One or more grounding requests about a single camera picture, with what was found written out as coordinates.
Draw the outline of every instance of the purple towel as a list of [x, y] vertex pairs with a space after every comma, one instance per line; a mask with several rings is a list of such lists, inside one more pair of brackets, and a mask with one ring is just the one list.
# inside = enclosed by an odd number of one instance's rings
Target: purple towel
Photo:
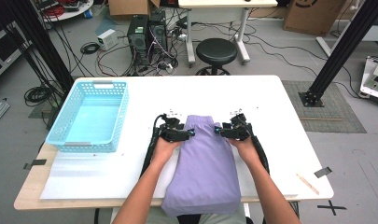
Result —
[[174, 177], [162, 209], [169, 217], [233, 214], [241, 202], [238, 175], [228, 141], [214, 132], [212, 117], [188, 116], [195, 136], [180, 148]]

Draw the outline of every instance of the stool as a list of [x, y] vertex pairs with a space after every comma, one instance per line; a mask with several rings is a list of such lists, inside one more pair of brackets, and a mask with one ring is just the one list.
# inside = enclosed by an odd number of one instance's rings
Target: stool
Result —
[[197, 46], [196, 52], [203, 62], [211, 66], [201, 69], [195, 76], [229, 75], [230, 73], [222, 66], [234, 61], [237, 57], [235, 45], [228, 40], [220, 38], [205, 39]]

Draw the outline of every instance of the concrete floor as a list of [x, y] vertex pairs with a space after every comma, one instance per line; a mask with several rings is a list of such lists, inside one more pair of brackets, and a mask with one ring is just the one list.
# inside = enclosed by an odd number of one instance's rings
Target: concrete floor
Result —
[[[310, 50], [312, 53], [326, 58], [322, 49], [315, 41], [315, 36], [291, 33], [282, 30], [281, 20], [254, 20], [248, 24], [256, 27], [255, 35], [272, 45], [286, 47], [297, 46]], [[80, 47], [91, 41], [97, 41], [96, 36], [106, 27], [114, 27], [124, 33], [128, 30], [127, 21], [105, 20], [103, 14], [85, 20], [76, 17], [68, 21], [60, 21], [74, 53], [80, 57]], [[199, 27], [193, 32], [195, 39], [202, 40], [208, 36], [224, 36], [214, 28]], [[51, 39], [67, 62], [66, 53], [61, 40], [55, 32], [50, 31]], [[330, 44], [335, 41], [332, 36], [326, 39]], [[319, 60], [300, 49], [275, 49], [267, 46], [261, 40], [251, 37], [250, 43], [260, 43], [268, 52], [280, 53], [290, 62], [307, 66], [318, 73], [324, 61]], [[179, 49], [179, 66], [176, 75], [193, 75], [204, 66], [196, 62], [187, 66], [184, 46]], [[259, 44], [247, 45], [251, 62], [241, 65], [240, 59], [225, 66], [235, 75], [278, 75], [282, 80], [315, 79], [308, 69], [293, 67], [280, 56], [266, 54]], [[345, 67], [352, 75], [352, 85], [358, 91], [363, 75], [364, 62], [367, 56], [378, 57], [378, 44], [362, 42]], [[131, 61], [128, 48], [116, 50], [105, 57], [103, 62], [115, 71], [124, 71]], [[95, 72], [95, 55], [85, 55], [82, 63], [90, 72]], [[79, 70], [72, 74], [82, 77]], [[335, 80], [349, 85], [349, 76], [341, 71]], [[23, 95], [32, 87], [39, 85], [29, 64], [20, 57], [6, 72], [0, 76], [0, 100], [7, 98], [11, 108], [0, 119], [0, 223], [92, 223], [94, 209], [80, 210], [49, 210], [49, 211], [17, 211], [13, 204], [19, 193], [28, 171], [22, 169], [26, 162], [31, 162], [46, 138], [48, 131], [41, 119], [28, 119], [33, 110], [25, 105]], [[336, 216], [329, 209], [319, 209], [318, 205], [329, 205], [327, 200], [300, 202], [302, 223], [378, 223], [378, 104], [355, 99], [339, 86], [341, 93], [367, 133], [307, 133], [315, 152], [323, 167], [333, 171], [328, 175], [334, 189], [331, 199], [334, 205], [344, 206], [347, 210], [336, 210]], [[287, 149], [294, 143], [287, 143]], [[251, 204], [251, 216], [255, 223], [261, 223], [262, 213], [259, 204]], [[100, 223], [109, 223], [112, 209], [101, 209]]]

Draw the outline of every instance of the person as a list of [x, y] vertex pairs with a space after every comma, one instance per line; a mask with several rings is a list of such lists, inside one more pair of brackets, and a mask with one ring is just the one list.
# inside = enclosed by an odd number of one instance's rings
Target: person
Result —
[[[246, 138], [244, 141], [234, 139], [229, 139], [229, 141], [237, 148], [239, 155], [252, 174], [267, 224], [300, 223], [293, 209], [262, 166], [250, 138]], [[179, 145], [180, 142], [169, 143], [159, 138], [151, 164], [121, 206], [113, 224], [146, 223], [162, 168]]]

